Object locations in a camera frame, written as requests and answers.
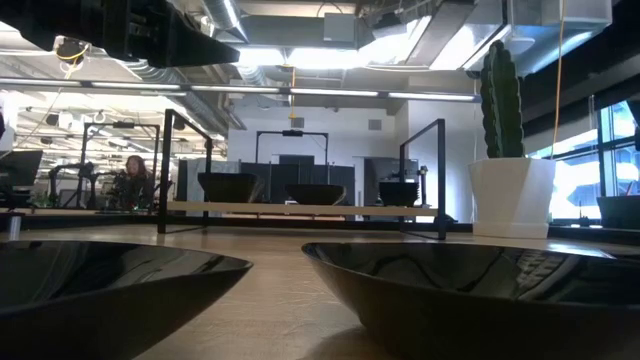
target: cactus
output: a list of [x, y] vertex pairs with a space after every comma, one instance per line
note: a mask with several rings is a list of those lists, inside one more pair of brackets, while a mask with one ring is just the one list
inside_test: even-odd
[[489, 158], [523, 157], [520, 83], [511, 53], [502, 41], [491, 44], [481, 73], [482, 125]]

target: potted cactus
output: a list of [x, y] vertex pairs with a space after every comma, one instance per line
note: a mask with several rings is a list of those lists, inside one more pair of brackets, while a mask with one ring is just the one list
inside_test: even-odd
[[489, 159], [469, 165], [477, 206], [473, 233], [546, 238], [555, 162], [524, 156], [520, 84], [501, 41], [491, 45], [481, 75]]

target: monitor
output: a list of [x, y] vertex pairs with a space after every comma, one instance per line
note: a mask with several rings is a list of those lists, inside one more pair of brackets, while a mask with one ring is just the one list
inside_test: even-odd
[[11, 152], [0, 159], [0, 186], [33, 186], [41, 160], [42, 150]]

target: air vent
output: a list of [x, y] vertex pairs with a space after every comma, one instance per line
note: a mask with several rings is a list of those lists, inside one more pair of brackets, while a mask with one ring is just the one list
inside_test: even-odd
[[371, 130], [371, 131], [382, 131], [382, 120], [380, 120], [380, 119], [369, 119], [369, 130]]
[[304, 118], [293, 118], [293, 119], [291, 119], [291, 128], [292, 129], [304, 129]]

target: white flower pot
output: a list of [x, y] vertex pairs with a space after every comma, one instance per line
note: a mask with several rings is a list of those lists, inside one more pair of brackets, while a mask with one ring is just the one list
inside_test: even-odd
[[469, 165], [479, 236], [545, 239], [556, 164], [552, 160], [502, 158]]

